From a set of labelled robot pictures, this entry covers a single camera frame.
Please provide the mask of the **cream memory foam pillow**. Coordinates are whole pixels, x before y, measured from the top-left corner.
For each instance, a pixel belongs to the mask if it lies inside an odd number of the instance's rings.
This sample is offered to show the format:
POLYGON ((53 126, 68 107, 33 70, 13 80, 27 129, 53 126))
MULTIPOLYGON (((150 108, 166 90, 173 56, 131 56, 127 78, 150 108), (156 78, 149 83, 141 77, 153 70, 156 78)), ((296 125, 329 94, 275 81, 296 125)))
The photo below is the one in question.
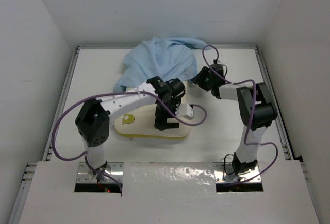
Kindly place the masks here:
MULTIPOLYGON (((182 82, 187 92, 188 81, 182 82)), ((181 98, 181 102, 187 103, 186 93, 181 98)), ((179 123, 179 128, 163 131, 156 129, 154 127, 156 107, 156 104, 147 105, 120 116, 114 122, 115 130, 119 135, 130 138, 183 139, 190 133, 191 126, 182 124, 171 117, 167 119, 167 123, 179 123)), ((187 123, 192 123, 191 120, 182 117, 179 118, 187 123)))

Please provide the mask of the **light blue pillowcase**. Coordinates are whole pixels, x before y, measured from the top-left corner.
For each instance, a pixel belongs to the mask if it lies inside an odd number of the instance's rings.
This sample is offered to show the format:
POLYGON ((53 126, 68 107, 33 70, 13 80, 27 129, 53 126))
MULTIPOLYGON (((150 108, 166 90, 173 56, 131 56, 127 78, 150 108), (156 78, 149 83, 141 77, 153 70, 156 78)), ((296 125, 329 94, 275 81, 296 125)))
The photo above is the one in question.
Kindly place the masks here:
POLYGON ((190 80, 198 74, 193 50, 206 45, 203 40, 189 37, 152 37, 142 41, 124 57, 125 71, 113 91, 125 92, 156 76, 163 81, 190 80))

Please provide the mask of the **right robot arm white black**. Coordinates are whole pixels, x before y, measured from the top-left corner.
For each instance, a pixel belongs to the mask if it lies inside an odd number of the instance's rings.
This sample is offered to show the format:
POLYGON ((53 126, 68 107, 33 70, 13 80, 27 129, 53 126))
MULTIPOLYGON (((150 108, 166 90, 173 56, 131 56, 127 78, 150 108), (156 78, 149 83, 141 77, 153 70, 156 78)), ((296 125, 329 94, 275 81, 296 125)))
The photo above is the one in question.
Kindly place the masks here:
POLYGON ((191 80, 205 91, 222 100, 236 101, 244 124, 240 145, 232 160, 233 173, 239 175, 252 170, 257 165, 257 151, 262 136, 278 113, 266 83, 228 83, 223 75, 223 65, 213 64, 203 67, 191 80))

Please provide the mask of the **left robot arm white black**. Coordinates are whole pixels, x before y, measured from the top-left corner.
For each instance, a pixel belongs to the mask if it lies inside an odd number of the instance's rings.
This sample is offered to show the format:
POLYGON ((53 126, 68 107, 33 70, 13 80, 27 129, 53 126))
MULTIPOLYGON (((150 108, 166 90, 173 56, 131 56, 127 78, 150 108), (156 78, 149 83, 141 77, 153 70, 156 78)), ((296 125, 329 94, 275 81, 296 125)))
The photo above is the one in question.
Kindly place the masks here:
POLYGON ((141 85, 121 93, 110 93, 102 98, 93 97, 84 104, 75 120, 78 132, 86 144, 86 160, 92 169, 101 169, 107 164, 103 143, 109 137, 109 129, 125 114, 148 105, 156 105, 154 128, 159 131, 179 128, 179 123, 168 122, 193 113, 188 104, 182 102, 185 85, 179 79, 164 82, 154 77, 141 85))

